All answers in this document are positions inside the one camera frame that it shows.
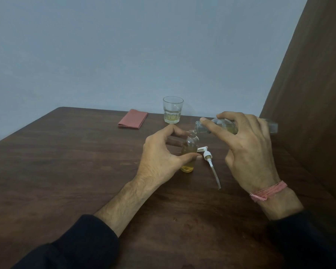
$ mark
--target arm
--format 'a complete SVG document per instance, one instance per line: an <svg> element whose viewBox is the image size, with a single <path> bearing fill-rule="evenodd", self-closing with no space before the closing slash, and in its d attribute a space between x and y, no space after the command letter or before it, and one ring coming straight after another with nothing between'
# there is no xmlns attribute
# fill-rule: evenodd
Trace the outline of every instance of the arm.
<svg viewBox="0 0 336 269"><path fill-rule="evenodd" d="M143 203L184 164L201 158L198 153L172 155L166 144L182 143L170 135L185 137L187 132L171 124L149 136L132 181L94 216L82 216L58 240L34 249L13 268L108 268L118 255L118 237Z"/></svg>
<svg viewBox="0 0 336 269"><path fill-rule="evenodd" d="M201 122L229 145L225 161L234 178L248 193L264 190L280 181L273 159L266 121L243 113L223 112L220 119L235 121L236 135L206 118ZM266 201L258 201L272 220L270 231L291 268L336 268L336 245L312 223L300 200L285 188Z"/></svg>

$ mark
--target person's left hand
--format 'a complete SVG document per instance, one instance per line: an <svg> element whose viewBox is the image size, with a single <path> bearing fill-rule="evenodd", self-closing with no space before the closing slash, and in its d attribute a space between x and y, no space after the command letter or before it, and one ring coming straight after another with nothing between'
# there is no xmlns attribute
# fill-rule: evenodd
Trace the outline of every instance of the person's left hand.
<svg viewBox="0 0 336 269"><path fill-rule="evenodd" d="M170 124L155 134L148 136L144 145L137 176L152 181L152 185L159 187L170 180L176 171L184 164L202 158L198 153L188 153L181 156L171 154L166 144L182 146L182 142L169 139L168 136L186 138L188 132Z"/></svg>

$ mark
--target drinking glass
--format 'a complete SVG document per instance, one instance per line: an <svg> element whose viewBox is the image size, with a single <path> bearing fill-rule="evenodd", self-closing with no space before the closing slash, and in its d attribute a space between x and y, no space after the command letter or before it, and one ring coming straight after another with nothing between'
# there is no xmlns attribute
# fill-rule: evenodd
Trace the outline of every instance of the drinking glass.
<svg viewBox="0 0 336 269"><path fill-rule="evenodd" d="M184 100L176 96L163 98L164 121L168 124L176 124L181 117Z"/></svg>

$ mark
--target wall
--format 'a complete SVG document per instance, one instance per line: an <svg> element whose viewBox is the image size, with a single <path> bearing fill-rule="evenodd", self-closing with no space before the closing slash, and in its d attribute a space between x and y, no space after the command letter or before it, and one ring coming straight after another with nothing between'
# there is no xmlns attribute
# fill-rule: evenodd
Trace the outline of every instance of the wall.
<svg viewBox="0 0 336 269"><path fill-rule="evenodd" d="M336 0L307 1L261 116L336 198Z"/></svg>
<svg viewBox="0 0 336 269"><path fill-rule="evenodd" d="M306 0L0 0L0 139L59 106L259 114Z"/></svg>

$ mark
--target white wall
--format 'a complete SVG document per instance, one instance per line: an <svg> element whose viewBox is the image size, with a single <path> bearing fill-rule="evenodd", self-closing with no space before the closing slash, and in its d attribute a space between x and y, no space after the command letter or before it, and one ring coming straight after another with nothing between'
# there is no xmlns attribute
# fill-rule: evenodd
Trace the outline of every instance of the white wall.
<svg viewBox="0 0 336 269"><path fill-rule="evenodd" d="M59 106L259 115L307 0L0 0L0 139Z"/></svg>

